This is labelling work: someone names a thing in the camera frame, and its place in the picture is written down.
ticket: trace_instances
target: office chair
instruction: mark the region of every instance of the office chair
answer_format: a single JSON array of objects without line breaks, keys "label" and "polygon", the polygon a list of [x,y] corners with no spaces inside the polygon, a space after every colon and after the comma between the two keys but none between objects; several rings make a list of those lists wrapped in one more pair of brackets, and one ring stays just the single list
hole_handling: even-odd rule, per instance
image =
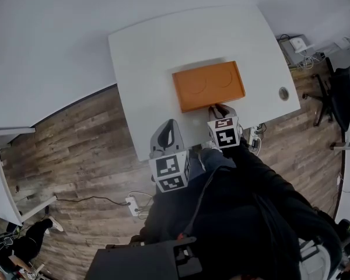
[{"label": "office chair", "polygon": [[303,99],[311,97],[322,102],[322,107],[318,119],[314,122],[314,127],[318,127],[323,120],[325,114],[329,115],[328,121],[333,121],[335,117],[341,129],[346,132],[350,125],[350,66],[348,68],[338,68],[335,72],[331,67],[329,59],[327,64],[331,72],[329,79],[331,88],[327,90],[320,76],[313,75],[312,78],[317,78],[322,96],[304,93]]}]

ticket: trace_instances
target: orange box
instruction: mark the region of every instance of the orange box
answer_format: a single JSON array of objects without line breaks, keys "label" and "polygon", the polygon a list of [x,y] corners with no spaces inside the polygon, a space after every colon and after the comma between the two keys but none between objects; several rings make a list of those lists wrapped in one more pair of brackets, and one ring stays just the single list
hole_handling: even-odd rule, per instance
[{"label": "orange box", "polygon": [[181,112],[188,112],[245,96],[235,61],[173,73]]}]

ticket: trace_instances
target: white desk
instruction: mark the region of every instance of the white desk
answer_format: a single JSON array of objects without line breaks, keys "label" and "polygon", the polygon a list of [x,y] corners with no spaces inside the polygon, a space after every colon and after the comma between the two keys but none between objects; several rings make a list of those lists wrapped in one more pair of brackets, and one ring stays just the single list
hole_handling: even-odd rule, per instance
[{"label": "white desk", "polygon": [[[0,128],[0,136],[28,134],[33,132],[35,132],[34,128]],[[17,225],[22,225],[22,222],[29,219],[47,205],[50,205],[56,199],[56,196],[53,196],[52,198],[33,208],[31,211],[21,215],[13,200],[8,184],[6,183],[4,171],[2,170],[0,161],[0,218]]]},{"label": "white desk", "polygon": [[[139,160],[166,120],[178,122],[184,145],[210,140],[207,108],[182,114],[172,73],[236,61],[246,91],[226,103],[243,128],[300,108],[279,45],[256,6],[194,9],[157,17],[109,36],[111,57],[129,131]],[[287,88],[289,99],[279,97]]]}]

